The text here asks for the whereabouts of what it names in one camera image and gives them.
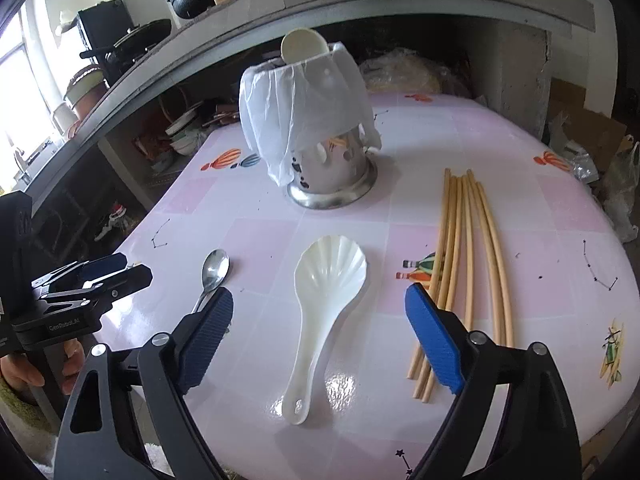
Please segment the left forearm fleece sleeve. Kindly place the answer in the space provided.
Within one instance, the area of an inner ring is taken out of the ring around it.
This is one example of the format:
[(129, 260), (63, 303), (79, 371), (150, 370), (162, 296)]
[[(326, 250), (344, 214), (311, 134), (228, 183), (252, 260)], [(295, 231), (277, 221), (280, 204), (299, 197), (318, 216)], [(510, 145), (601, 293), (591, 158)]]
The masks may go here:
[(50, 422), (44, 416), (41, 408), (37, 404), (21, 398), (9, 386), (4, 377), (1, 377), (1, 404), (27, 427), (52, 434)]

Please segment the left hand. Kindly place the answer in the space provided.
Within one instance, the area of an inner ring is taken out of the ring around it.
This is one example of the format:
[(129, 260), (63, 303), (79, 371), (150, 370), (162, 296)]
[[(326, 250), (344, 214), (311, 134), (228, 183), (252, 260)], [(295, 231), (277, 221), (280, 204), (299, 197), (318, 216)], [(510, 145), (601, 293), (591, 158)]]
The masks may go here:
[[(64, 396), (69, 396), (85, 364), (85, 351), (77, 339), (64, 342), (65, 361), (62, 367), (62, 386)], [(42, 388), (46, 381), (26, 356), (2, 356), (1, 375), (12, 390), (25, 392), (29, 387)]]

